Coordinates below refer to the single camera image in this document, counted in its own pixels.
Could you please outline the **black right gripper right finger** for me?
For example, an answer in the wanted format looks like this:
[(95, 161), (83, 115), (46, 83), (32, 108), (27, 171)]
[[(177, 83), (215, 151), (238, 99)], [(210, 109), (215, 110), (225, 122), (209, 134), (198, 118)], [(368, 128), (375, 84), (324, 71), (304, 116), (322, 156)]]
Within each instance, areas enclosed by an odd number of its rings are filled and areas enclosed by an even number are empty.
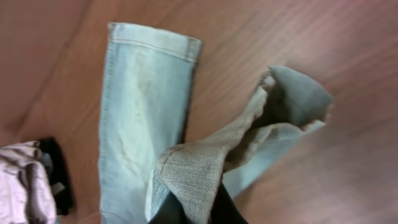
[(211, 224), (248, 224), (236, 208), (225, 186), (221, 184), (210, 214)]

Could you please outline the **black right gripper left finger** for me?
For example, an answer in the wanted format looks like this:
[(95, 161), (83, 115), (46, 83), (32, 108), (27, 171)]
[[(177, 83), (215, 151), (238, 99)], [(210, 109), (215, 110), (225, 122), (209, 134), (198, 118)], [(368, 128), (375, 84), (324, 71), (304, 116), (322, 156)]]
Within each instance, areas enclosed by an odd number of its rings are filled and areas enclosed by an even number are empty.
[(149, 224), (187, 224), (187, 218), (183, 210), (182, 204), (177, 197), (169, 192), (165, 200), (162, 202), (158, 212)]

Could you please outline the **light blue denim shorts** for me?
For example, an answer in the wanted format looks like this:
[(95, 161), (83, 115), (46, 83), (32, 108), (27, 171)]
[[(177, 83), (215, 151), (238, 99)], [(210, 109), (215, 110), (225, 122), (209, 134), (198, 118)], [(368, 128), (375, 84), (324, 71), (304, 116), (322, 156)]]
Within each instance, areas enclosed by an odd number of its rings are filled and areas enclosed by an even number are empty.
[(109, 25), (99, 122), (103, 223), (149, 223), (169, 192), (188, 223), (211, 223), (221, 184), (233, 199), (326, 123), (332, 96), (314, 79), (273, 65), (234, 121), (184, 142), (200, 51), (193, 37)]

